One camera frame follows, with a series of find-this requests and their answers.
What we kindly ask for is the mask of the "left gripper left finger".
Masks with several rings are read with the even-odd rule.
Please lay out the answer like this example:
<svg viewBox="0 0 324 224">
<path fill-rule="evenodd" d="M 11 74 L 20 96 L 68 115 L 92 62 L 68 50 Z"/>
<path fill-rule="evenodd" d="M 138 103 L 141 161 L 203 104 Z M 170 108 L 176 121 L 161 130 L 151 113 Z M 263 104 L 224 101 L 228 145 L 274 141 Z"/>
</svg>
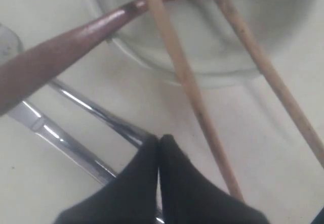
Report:
<svg viewBox="0 0 324 224">
<path fill-rule="evenodd" d="M 157 150 L 157 137 L 149 136 L 117 178 L 55 223 L 155 223 Z"/>
</svg>

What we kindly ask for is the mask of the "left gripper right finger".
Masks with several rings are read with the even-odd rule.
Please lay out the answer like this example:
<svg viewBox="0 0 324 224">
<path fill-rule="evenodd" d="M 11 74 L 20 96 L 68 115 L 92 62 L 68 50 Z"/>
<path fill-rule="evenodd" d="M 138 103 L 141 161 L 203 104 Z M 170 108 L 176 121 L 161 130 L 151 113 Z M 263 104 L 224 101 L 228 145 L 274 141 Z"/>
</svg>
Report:
<svg viewBox="0 0 324 224">
<path fill-rule="evenodd" d="M 159 142 L 165 223 L 268 223 L 267 217 L 213 185 L 190 162 L 172 135 Z"/>
</svg>

